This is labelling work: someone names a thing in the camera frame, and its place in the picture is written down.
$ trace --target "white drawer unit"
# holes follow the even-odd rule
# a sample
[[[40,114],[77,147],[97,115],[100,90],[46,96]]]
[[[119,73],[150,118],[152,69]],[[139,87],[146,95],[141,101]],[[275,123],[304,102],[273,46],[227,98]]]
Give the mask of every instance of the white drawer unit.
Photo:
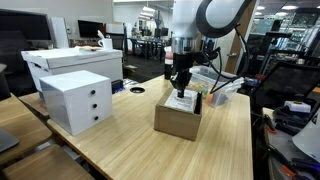
[[[76,135],[112,115],[111,80],[88,71],[40,78],[50,118]]]

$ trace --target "cable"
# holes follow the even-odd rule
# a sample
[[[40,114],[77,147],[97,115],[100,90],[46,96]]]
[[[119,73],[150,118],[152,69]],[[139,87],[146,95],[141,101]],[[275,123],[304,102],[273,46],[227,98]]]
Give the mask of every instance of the cable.
[[[219,73],[218,73],[218,77],[217,77],[217,80],[216,80],[216,83],[214,83],[214,86],[212,87],[212,89],[211,89],[211,91],[214,89],[214,88],[216,88],[216,86],[217,86],[217,84],[218,84],[218,82],[219,82],[219,79],[220,79],[220,76],[221,76],[221,72],[222,72],[222,59],[221,59],[221,51],[220,51],[220,48],[218,49],[218,54],[219,54],[219,59],[220,59],[220,71],[219,71]]]
[[[222,76],[223,78],[225,78],[225,79],[232,79],[232,77],[229,77],[229,76],[226,76],[226,75],[224,75],[224,74],[222,74],[222,73],[219,73],[219,71],[214,67],[214,65],[212,64],[212,62],[209,60],[209,59],[207,59],[207,61],[208,61],[208,63],[210,64],[210,66],[212,67],[212,69],[217,73],[217,74],[220,74],[220,76]]]
[[[210,94],[213,94],[215,92],[217,92],[218,90],[220,90],[221,88],[225,87],[226,85],[232,83],[233,81],[239,79],[240,77],[242,77],[248,70],[249,67],[249,47],[246,43],[246,41],[244,40],[244,38],[242,37],[242,35],[240,34],[240,32],[238,31],[237,27],[235,27],[235,31],[237,33],[237,35],[240,38],[240,42],[242,44],[242,48],[244,48],[243,50],[246,52],[246,61],[245,61],[245,65],[242,69],[242,71],[240,72],[240,74],[238,74],[236,77],[233,77],[232,79],[230,79],[229,81],[225,82],[224,84],[222,84],[220,87],[216,88],[216,89],[211,89]]]

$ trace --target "cardboard box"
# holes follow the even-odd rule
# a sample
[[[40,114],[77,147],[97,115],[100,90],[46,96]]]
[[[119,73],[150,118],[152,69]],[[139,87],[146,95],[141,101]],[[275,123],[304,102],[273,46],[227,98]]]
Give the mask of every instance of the cardboard box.
[[[154,129],[170,135],[195,141],[201,122],[201,93],[193,113],[164,106],[173,89],[168,89],[156,105]]]

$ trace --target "white label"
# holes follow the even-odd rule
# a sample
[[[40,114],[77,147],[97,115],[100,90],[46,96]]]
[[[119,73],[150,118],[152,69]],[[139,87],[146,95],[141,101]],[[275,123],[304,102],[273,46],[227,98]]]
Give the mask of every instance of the white label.
[[[164,105],[167,107],[193,112],[196,105],[196,100],[197,92],[186,89],[184,91],[184,97],[179,98],[178,91],[174,89]]]

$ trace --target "desk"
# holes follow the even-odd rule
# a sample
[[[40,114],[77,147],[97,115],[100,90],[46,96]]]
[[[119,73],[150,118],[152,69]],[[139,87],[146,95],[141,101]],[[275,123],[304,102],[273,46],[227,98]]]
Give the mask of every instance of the desk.
[[[155,105],[171,87],[163,76],[112,96],[113,115],[71,136],[49,127],[111,179],[253,179],[249,97],[217,108],[203,105],[195,142],[153,129]]]
[[[17,146],[0,154],[0,165],[33,150],[51,136],[51,131],[13,94],[0,101],[0,127],[20,140]]]
[[[7,167],[4,173],[8,179],[93,179],[57,145]]]
[[[31,111],[39,114],[40,119],[46,121],[49,119],[49,113],[46,103],[39,97],[39,93],[28,94],[19,97],[19,99],[31,109]]]

